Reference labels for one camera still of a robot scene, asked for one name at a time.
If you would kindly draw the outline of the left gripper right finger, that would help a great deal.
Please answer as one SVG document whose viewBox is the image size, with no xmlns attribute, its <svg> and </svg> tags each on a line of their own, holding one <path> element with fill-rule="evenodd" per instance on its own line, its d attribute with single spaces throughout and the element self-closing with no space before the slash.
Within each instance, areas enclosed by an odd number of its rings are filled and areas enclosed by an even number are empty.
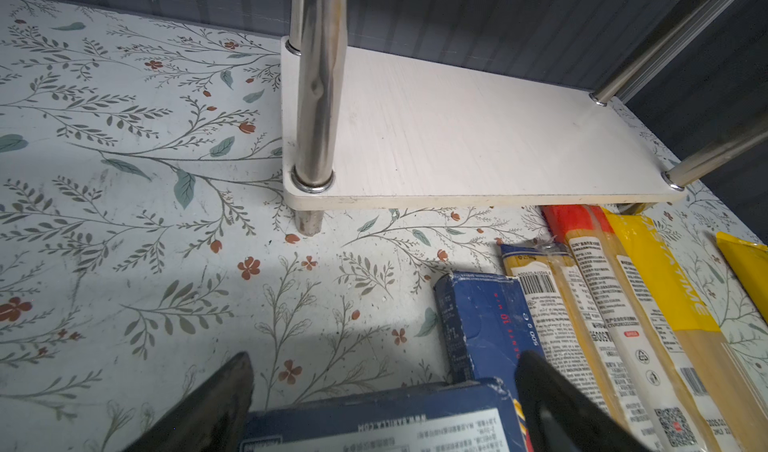
<svg viewBox="0 0 768 452">
<path fill-rule="evenodd" d="M 535 451 L 645 451 L 541 355 L 521 354 L 515 384 Z"/>
</svg>

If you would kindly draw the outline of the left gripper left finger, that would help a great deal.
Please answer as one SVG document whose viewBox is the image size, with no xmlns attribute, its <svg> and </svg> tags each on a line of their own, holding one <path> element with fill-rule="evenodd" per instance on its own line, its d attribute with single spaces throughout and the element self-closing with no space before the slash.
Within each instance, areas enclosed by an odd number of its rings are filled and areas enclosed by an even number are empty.
<svg viewBox="0 0 768 452">
<path fill-rule="evenodd" d="M 239 352 L 126 447 L 128 451 L 234 451 L 252 402 L 254 372 Z"/>
</svg>

